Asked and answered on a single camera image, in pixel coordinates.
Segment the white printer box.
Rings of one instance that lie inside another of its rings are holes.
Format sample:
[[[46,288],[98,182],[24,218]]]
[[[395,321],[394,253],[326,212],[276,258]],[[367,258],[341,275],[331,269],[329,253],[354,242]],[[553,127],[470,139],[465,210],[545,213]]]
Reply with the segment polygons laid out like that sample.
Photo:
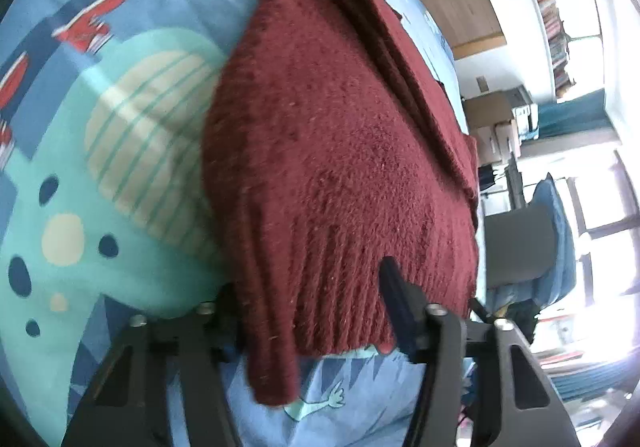
[[[536,140],[539,137],[538,105],[532,96],[523,85],[518,85],[517,88],[506,90],[506,99],[511,106],[520,140]]]

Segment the wooden nightstand drawers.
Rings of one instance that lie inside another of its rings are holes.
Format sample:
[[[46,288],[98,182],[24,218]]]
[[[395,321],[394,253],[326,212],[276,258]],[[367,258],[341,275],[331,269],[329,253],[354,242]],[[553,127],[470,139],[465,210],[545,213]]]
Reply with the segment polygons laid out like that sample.
[[[518,126],[506,92],[468,98],[462,106],[481,166],[506,163],[521,155]]]

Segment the teal right curtain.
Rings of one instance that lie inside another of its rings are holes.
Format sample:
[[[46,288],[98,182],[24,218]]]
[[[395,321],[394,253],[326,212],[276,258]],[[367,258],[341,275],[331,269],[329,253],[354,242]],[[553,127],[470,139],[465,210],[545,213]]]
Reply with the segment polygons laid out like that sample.
[[[538,106],[539,137],[551,138],[610,128],[604,89],[567,100]]]

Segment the grey chair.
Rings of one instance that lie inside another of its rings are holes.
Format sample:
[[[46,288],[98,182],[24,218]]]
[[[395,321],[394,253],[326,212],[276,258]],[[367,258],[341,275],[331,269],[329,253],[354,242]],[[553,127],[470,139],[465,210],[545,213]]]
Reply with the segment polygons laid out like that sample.
[[[529,204],[486,216],[485,253],[488,289],[540,278],[555,261],[551,212],[540,204]]]

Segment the row of books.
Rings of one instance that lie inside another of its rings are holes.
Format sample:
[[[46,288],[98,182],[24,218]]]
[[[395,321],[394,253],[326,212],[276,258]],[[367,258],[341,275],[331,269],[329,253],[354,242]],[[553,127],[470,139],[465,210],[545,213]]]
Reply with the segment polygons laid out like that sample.
[[[549,44],[555,97],[561,98],[567,90],[574,85],[573,80],[566,70],[568,58],[570,57],[568,35],[565,32],[556,0],[536,1],[542,21],[544,22],[544,31],[546,32]]]

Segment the dark red knitted sweater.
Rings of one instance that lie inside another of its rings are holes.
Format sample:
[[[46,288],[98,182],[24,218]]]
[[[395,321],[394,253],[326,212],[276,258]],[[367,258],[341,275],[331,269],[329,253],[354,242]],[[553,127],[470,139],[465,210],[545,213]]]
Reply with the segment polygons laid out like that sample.
[[[203,182],[259,404],[300,357],[390,343],[378,265],[469,311],[477,155],[385,0],[259,0],[206,118]]]

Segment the blue folded quilt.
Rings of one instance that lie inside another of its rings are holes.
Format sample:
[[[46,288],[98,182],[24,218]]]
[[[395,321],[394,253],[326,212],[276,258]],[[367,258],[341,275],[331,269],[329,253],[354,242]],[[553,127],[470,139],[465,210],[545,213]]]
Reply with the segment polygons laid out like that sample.
[[[486,306],[489,311],[498,311],[505,306],[526,301],[532,301],[535,306],[545,309],[561,301],[575,288],[576,255],[573,233],[551,176],[547,176],[536,185],[529,204],[540,204],[551,212],[556,231],[554,264],[538,279],[517,285],[503,285],[496,289],[487,288]]]

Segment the blue dinosaur print bedsheet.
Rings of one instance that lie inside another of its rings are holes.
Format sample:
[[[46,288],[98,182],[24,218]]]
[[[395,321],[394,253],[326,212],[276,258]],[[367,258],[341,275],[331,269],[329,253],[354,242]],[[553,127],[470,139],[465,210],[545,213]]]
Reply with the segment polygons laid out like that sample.
[[[401,14],[454,111],[448,44]],[[61,444],[120,330],[213,299],[200,144],[257,0],[13,0],[1,22],[1,379]]]

